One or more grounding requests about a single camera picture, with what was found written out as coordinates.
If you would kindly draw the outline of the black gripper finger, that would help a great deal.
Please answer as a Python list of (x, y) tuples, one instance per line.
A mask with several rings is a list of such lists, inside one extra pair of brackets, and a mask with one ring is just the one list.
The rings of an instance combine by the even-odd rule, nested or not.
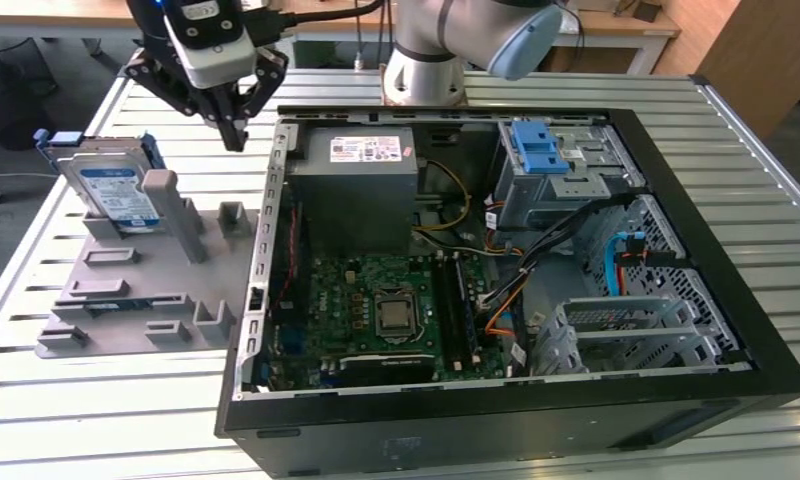
[(200, 116), (218, 131), (226, 150), (236, 149), (236, 119), (230, 89), (197, 89), (182, 73), (166, 69), (146, 49), (139, 49), (123, 71), (158, 99), (185, 116)]
[(256, 82), (238, 93), (234, 101), (234, 139), (230, 143), (230, 150), (241, 152), (244, 150), (248, 134), (245, 125), (264, 109), (276, 90), (285, 79), (288, 68), (288, 56), (280, 51), (266, 47), (257, 48), (257, 58), (254, 64)]

